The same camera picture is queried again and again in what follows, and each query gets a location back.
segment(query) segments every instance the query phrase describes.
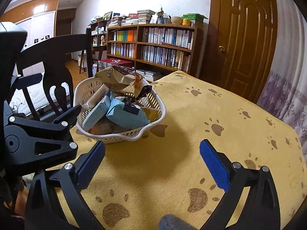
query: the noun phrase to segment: chair leg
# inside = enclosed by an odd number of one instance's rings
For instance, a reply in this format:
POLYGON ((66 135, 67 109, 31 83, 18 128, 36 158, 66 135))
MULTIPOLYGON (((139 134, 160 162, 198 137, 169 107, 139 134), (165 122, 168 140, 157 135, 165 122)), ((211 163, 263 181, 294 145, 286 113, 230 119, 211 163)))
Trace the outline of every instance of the chair leg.
POLYGON ((81 52, 81 59, 80 59, 80 69, 79 69, 79 74, 81 74, 81 68, 82 68, 82 62, 83 62, 83 55, 84 55, 84 50, 81 52))

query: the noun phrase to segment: stack of books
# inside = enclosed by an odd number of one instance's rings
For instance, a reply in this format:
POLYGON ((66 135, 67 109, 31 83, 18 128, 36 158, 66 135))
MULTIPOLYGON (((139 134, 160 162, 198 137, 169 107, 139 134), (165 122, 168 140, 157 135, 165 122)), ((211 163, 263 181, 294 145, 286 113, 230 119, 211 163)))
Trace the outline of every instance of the stack of books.
POLYGON ((170 44, 192 50, 194 31, 174 28, 144 28, 143 42, 170 44))
POLYGON ((161 73, 153 72, 153 71, 146 71, 146 73, 144 75, 144 79, 149 80, 151 82, 154 82, 154 81, 161 79, 161 78, 162 78, 161 73))
POLYGON ((122 25, 122 18, 121 16, 116 16, 116 17, 113 17, 111 19, 111 23, 109 24, 110 27, 112 26, 120 26, 122 25))
POLYGON ((149 24, 151 16, 154 15, 155 12, 148 9, 148 10, 139 10, 139 24, 149 24))
POLYGON ((141 59, 165 67, 188 71, 191 55, 165 47, 142 46, 141 59))
POLYGON ((129 14, 122 26, 137 25, 139 23, 138 14, 129 14))
POLYGON ((111 43, 111 54, 135 58, 135 44, 111 43))
POLYGON ((137 41, 136 30, 114 31, 113 41, 137 41))
POLYGON ((136 70, 136 72, 142 75, 142 77, 144 77, 144 75, 146 74, 146 70, 136 70))

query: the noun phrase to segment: light blue package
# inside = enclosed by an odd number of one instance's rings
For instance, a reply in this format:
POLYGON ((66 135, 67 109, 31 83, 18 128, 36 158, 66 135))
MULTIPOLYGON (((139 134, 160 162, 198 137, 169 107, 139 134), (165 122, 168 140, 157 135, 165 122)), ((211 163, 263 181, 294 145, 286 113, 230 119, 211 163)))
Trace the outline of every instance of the light blue package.
POLYGON ((109 110, 110 98, 106 95, 103 99, 90 111, 88 116, 84 119, 82 128, 88 131, 92 128, 109 110))
POLYGON ((145 112, 139 107, 127 105, 116 98, 112 99, 106 117, 113 123, 129 129, 137 129, 150 123, 145 112))

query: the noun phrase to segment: gray fabric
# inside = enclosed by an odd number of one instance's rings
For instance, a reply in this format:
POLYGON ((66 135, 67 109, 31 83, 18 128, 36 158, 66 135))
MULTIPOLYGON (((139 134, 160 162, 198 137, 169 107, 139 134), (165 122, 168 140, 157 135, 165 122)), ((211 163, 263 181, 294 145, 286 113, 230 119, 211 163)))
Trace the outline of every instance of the gray fabric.
POLYGON ((197 230, 190 224, 172 214, 166 214, 163 216, 158 227, 159 230, 197 230))

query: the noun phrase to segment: black chair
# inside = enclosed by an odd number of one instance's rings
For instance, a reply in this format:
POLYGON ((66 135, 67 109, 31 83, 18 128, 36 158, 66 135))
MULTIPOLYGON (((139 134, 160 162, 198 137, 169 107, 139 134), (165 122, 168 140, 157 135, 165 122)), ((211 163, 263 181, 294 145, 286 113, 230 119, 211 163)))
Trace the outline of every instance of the black chair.
MULTIPOLYGON (((92 77, 93 72, 91 65, 92 55, 90 28, 86 29, 86 34, 57 36, 34 44, 23 50, 16 61, 17 71, 20 75, 23 75, 23 69, 39 62, 43 62, 45 69, 45 74, 43 77, 44 93, 49 104, 51 105, 51 108, 56 114, 55 118, 73 107, 73 78, 65 66, 65 54, 82 50, 86 50, 88 60, 87 75, 88 77, 92 77), (61 86, 64 82, 69 86, 70 104, 68 105, 65 88, 61 86), (59 108, 55 105, 50 96, 50 88, 52 86, 56 87, 54 90, 54 95, 62 112, 60 112, 59 108)), ((28 89, 23 89, 23 93, 33 115, 33 119, 40 121, 40 117, 30 99, 28 89)))

